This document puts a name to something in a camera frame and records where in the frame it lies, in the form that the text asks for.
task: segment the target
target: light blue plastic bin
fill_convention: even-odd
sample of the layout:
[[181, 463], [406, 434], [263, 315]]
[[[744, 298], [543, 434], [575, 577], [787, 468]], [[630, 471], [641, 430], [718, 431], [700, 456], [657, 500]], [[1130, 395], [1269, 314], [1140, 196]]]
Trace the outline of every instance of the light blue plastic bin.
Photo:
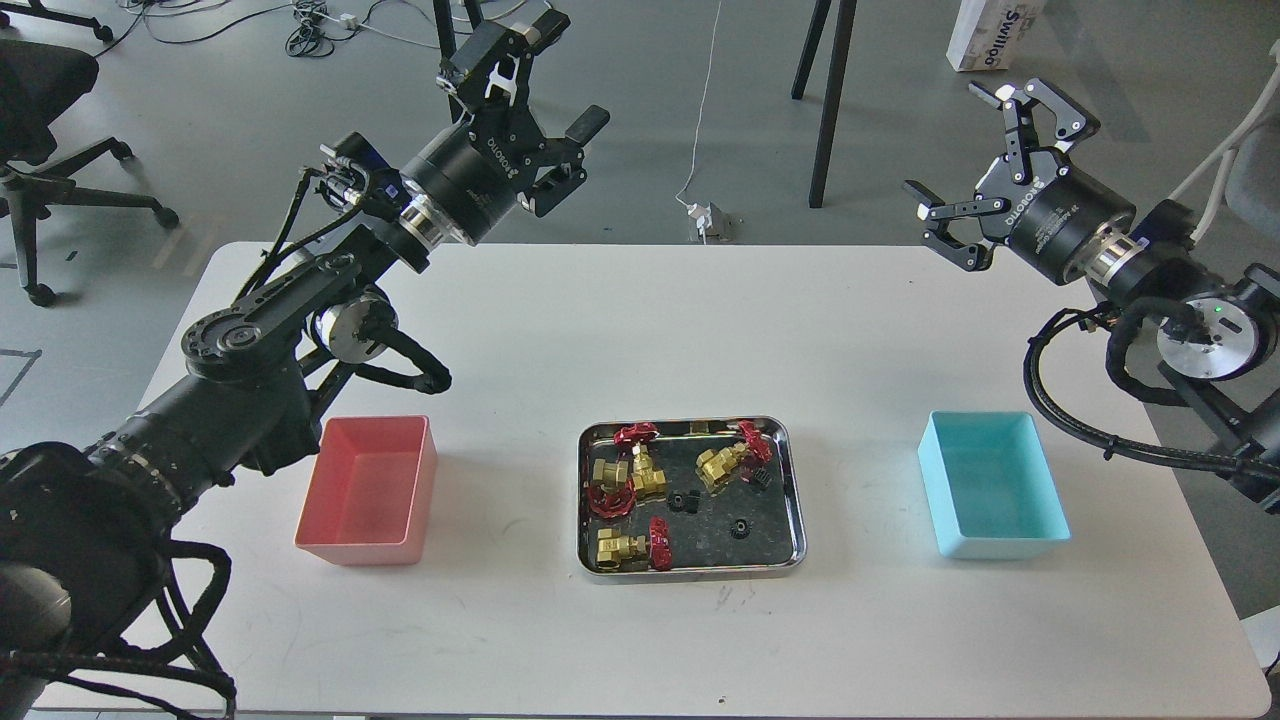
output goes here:
[[1027, 413], [933, 411], [919, 455], [942, 555], [1021, 560], [1071, 539]]

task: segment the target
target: gray floor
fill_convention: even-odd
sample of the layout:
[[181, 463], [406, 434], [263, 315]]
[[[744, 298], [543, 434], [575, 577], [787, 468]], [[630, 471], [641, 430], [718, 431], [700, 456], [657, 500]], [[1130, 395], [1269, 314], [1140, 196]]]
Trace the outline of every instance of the gray floor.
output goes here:
[[[116, 33], [132, 19], [104, 1], [56, 5], [95, 12]], [[329, 5], [362, 14], [369, 0]], [[161, 37], [195, 37], [265, 6], [236, 3], [150, 24]], [[673, 195], [689, 173], [716, 3], [557, 6], [573, 26], [536, 63], [534, 109], [553, 135], [590, 102], [608, 108], [613, 122], [593, 142], [585, 187], [541, 220], [513, 213], [485, 241], [687, 242]], [[943, 59], [954, 3], [863, 3], [827, 206], [810, 210], [826, 45], [810, 92], [788, 99], [810, 8], [799, 0], [723, 6], [698, 173], [686, 196], [732, 214], [741, 243], [914, 242], [918, 223], [901, 181], [920, 178], [959, 199], [1000, 150], [1000, 119], [966, 92], [969, 79], [998, 85], [1039, 76], [1073, 94], [1103, 122], [1074, 154], [1076, 163], [1144, 211], [1239, 122], [1275, 67], [1267, 50], [1280, 37], [1275, 1], [1051, 0], [1014, 72], [975, 78], [956, 74]], [[380, 6], [370, 23], [434, 38], [398, 3]], [[14, 24], [5, 36], [101, 47], [82, 28], [27, 18]], [[297, 169], [319, 161], [319, 143], [360, 129], [399, 164], [445, 124], [434, 50], [365, 33], [332, 58], [291, 59], [283, 42], [293, 27], [280, 10], [207, 42], [170, 46], [140, 26], [102, 58], [93, 92], [56, 122], [64, 150], [115, 133], [138, 156], [124, 167], [109, 158], [95, 163], [79, 176], [83, 184], [155, 192], [183, 225], [165, 233], [146, 211], [56, 209], [40, 227], [41, 277], [64, 293], [50, 310], [32, 307], [14, 287], [14, 270], [3, 266], [12, 265], [13, 250], [0, 242], [0, 348], [27, 354], [0, 356], [0, 395], [27, 369], [0, 404], [0, 445], [83, 445], [116, 427], [136, 406], [210, 254], [228, 242], [274, 237]], [[1196, 202], [1206, 190], [1192, 195]], [[300, 227], [330, 217], [312, 202]], [[1280, 265], [1280, 247], [1229, 211], [1198, 255], [1226, 274], [1251, 261]], [[997, 261], [1018, 260], [1001, 254]], [[975, 333], [1000, 323], [998, 307], [973, 310]], [[1280, 382], [1271, 368], [1256, 375], [1235, 389], [1245, 405]], [[1165, 442], [1207, 442], [1188, 411], [1152, 416]], [[1239, 614], [1280, 603], [1280, 521], [1216, 478], [1179, 480]]]

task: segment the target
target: metal tray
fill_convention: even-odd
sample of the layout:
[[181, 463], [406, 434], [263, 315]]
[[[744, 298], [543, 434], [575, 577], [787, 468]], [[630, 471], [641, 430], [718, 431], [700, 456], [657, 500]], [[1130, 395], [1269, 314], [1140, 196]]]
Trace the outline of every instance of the metal tray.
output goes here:
[[[764, 469], [771, 482], [764, 489], [737, 478], [710, 496], [695, 470], [695, 460], [705, 450], [718, 451], [742, 439], [737, 423], [750, 420], [773, 450]], [[599, 578], [692, 579], [701, 574], [780, 573], [804, 560], [806, 541], [796, 497], [795, 469], [787, 430], [773, 418], [713, 418], [690, 420], [652, 420], [658, 437], [649, 442], [654, 464], [667, 475], [667, 492], [701, 491], [696, 514], [675, 511], [664, 498], [636, 505], [623, 518], [604, 520], [591, 512], [588, 487], [596, 459], [616, 462], [621, 456], [613, 433], [640, 420], [600, 423], [579, 438], [577, 452], [577, 559], [588, 573]], [[648, 565], [623, 566], [603, 571], [595, 564], [596, 532], [617, 528], [623, 536], [648, 534], [649, 519], [663, 518], [669, 527], [672, 568], [654, 570]], [[745, 538], [731, 534], [739, 519], [750, 523]]]

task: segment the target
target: chair wheel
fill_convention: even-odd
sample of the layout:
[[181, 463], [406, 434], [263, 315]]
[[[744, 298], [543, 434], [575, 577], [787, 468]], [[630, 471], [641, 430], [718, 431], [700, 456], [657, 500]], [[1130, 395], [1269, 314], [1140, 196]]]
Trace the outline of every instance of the chair wheel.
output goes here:
[[49, 288], [47, 284], [40, 283], [36, 290], [28, 290], [27, 297], [31, 299], [31, 304], [38, 307], [49, 307], [58, 300], [58, 293]]
[[161, 208], [156, 210], [156, 222], [160, 223], [161, 228], [170, 231], [178, 227], [178, 213], [168, 208]]

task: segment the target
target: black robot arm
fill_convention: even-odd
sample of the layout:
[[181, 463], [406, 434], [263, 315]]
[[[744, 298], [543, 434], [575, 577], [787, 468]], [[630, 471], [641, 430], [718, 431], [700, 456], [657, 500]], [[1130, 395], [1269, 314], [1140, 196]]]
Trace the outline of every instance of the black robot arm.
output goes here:
[[[1056, 284], [1082, 277], [1106, 297], [1091, 311], [1064, 311], [1030, 340], [1024, 380], [1032, 404], [1060, 429], [1103, 448], [1174, 468], [1211, 470], [1268, 512], [1280, 512], [1280, 389], [1252, 411], [1213, 383], [1240, 377], [1271, 356], [1280, 319], [1280, 275], [1252, 265], [1228, 283], [1190, 256], [1190, 210], [1165, 200], [1130, 229], [1135, 209], [1076, 168], [1074, 143], [1098, 120], [1042, 79], [974, 95], [1001, 111], [1004, 151], [979, 178], [973, 199], [948, 204], [916, 181], [904, 188], [924, 223], [922, 242], [964, 270], [991, 266], [995, 246], [1007, 246]], [[1042, 141], [1032, 110], [1048, 109], [1053, 137]], [[951, 223], [978, 219], [982, 240], [965, 242]], [[1128, 368], [1129, 348], [1144, 322], [1156, 322], [1161, 375], [1151, 387]], [[1215, 433], [1208, 452], [1149, 446], [1088, 427], [1048, 397], [1039, 357], [1048, 341], [1076, 324], [1111, 331], [1105, 368], [1121, 389], [1143, 402], [1188, 406]]]
[[[399, 170], [358, 133], [325, 149], [324, 169], [303, 173], [276, 243], [234, 302], [183, 333], [184, 378], [84, 451], [50, 442], [0, 456], [0, 720], [23, 717], [51, 680], [189, 716], [160, 698], [81, 679], [72, 674], [78, 669], [198, 683], [234, 712], [234, 684], [201, 638], [230, 559], [174, 541], [170, 530], [205, 491], [230, 486], [236, 468], [270, 475], [316, 452], [321, 415], [352, 377], [424, 393], [449, 388], [448, 369], [397, 328], [376, 283], [397, 260], [421, 273], [445, 238], [474, 245], [517, 196], [541, 215], [585, 179], [584, 145], [608, 113], [593, 106], [564, 138], [545, 138], [534, 133], [526, 104], [532, 56], [567, 24], [556, 10], [532, 29], [480, 23], [442, 65], [440, 85], [463, 101], [458, 122]], [[503, 74], [512, 64], [520, 70]], [[454, 86], [460, 67], [468, 72]], [[538, 177], [541, 167], [550, 170]], [[314, 178], [342, 214], [284, 245]], [[339, 231], [349, 223], [355, 229]], [[340, 240], [319, 249], [333, 237]], [[289, 256], [302, 260], [273, 279]], [[315, 347], [298, 357], [305, 337]], [[417, 374], [372, 366], [387, 348]], [[308, 388], [307, 377], [330, 364]], [[214, 566], [191, 607], [173, 571], [184, 557]], [[151, 602], [173, 639], [132, 647], [120, 633]], [[191, 666], [170, 665], [179, 656]]]

